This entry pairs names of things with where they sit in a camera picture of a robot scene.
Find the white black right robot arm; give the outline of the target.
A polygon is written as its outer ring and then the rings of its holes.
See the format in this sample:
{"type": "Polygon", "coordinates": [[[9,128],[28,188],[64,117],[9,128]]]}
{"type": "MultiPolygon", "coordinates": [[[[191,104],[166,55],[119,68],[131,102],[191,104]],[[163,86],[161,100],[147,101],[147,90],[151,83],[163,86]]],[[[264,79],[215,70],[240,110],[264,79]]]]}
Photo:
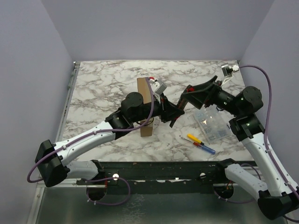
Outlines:
{"type": "Polygon", "coordinates": [[[181,99],[197,109],[216,105],[234,116],[230,129],[253,157],[264,181],[245,171],[232,159],[219,163],[215,179],[237,183],[256,201],[270,220],[282,217],[299,207],[299,186],[287,173],[266,137],[266,130],[255,113],[263,106],[262,94],[254,86],[245,87],[233,96],[224,91],[214,76],[206,83],[187,86],[181,99]]]}

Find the red black utility knife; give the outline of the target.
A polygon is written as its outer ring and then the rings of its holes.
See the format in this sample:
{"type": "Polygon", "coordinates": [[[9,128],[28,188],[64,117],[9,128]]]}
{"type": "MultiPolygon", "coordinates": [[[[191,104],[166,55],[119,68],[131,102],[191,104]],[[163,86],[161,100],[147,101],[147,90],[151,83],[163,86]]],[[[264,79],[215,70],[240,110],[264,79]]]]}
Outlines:
{"type": "Polygon", "coordinates": [[[184,110],[184,109],[185,109],[185,106],[187,105],[188,101],[187,101],[186,99],[183,98],[183,94],[188,93],[188,92],[191,92],[191,91],[194,91],[194,88],[193,88],[193,86],[188,85],[188,86],[185,88],[185,90],[182,92],[182,94],[181,94],[181,96],[180,96],[180,98],[179,98],[179,101],[178,101],[178,103],[177,103],[177,105],[176,105],[176,107],[177,107],[178,109],[181,109],[181,110],[184,110]]]}

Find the brown cardboard express box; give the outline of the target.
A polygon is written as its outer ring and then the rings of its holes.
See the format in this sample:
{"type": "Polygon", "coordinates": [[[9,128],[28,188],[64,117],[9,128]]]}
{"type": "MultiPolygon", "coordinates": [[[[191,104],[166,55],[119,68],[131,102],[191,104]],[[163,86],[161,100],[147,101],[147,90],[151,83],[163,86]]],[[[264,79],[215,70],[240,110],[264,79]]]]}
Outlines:
{"type": "MultiPolygon", "coordinates": [[[[148,87],[148,84],[146,82],[146,78],[137,78],[137,90],[143,97],[143,103],[145,106],[145,112],[144,112],[144,120],[141,120],[139,123],[142,124],[149,116],[150,112],[150,103],[151,103],[151,96],[150,96],[150,90],[148,87]]],[[[151,118],[148,123],[140,128],[140,136],[141,137],[150,137],[153,134],[153,121],[154,119],[151,118]]]]}

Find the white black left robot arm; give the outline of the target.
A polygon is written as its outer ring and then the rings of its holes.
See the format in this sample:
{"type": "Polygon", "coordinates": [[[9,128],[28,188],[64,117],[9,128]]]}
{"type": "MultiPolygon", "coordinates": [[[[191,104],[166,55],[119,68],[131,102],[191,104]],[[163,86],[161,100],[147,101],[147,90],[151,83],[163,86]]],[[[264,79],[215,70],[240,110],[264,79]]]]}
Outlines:
{"type": "Polygon", "coordinates": [[[46,187],[53,187],[71,178],[81,178],[98,184],[104,177],[101,164],[96,160],[80,162],[76,158],[136,130],[134,123],[153,117],[159,117],[164,123],[174,123],[184,113],[183,107],[173,104],[165,95],[145,104],[140,93],[131,92],[121,102],[120,108],[96,127],[68,140],[56,143],[43,141],[35,163],[46,187]]]}

